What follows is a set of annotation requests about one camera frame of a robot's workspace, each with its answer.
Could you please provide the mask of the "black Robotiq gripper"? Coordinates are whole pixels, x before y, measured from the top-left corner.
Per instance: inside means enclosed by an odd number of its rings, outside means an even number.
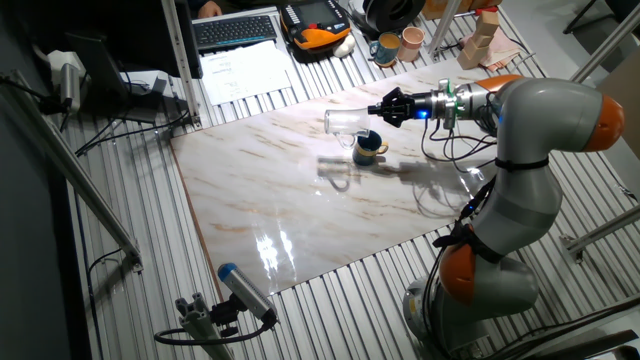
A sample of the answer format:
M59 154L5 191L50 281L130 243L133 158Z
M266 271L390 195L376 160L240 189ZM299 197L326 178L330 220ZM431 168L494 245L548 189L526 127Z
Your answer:
M400 128L406 120L430 119L434 113L436 97L433 92L405 94L399 87L382 97L376 105L367 107L368 113L383 113L383 120Z

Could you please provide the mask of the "person's bare hand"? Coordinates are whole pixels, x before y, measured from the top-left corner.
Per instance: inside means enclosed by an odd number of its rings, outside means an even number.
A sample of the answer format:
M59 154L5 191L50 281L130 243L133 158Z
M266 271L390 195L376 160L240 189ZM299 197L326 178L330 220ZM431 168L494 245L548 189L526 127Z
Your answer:
M221 16L222 14L221 7L213 0L206 0L198 9L199 19Z

